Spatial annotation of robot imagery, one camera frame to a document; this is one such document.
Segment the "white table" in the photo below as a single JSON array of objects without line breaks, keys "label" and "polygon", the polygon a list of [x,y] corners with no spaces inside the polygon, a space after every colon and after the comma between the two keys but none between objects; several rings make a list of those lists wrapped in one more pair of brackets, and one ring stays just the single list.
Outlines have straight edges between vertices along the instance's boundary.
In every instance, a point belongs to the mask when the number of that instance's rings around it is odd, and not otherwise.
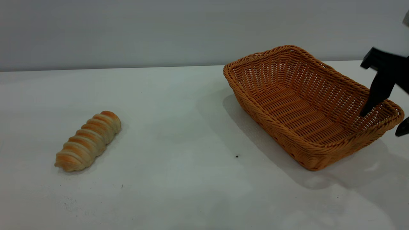
[{"label": "white table", "polygon": [[[328,64],[366,86],[375,74]],[[307,171],[241,109],[222,68],[0,73],[0,229],[409,229],[409,136]],[[409,113],[397,86],[391,99]],[[103,110],[123,124],[104,154],[81,172],[54,167]]]}]

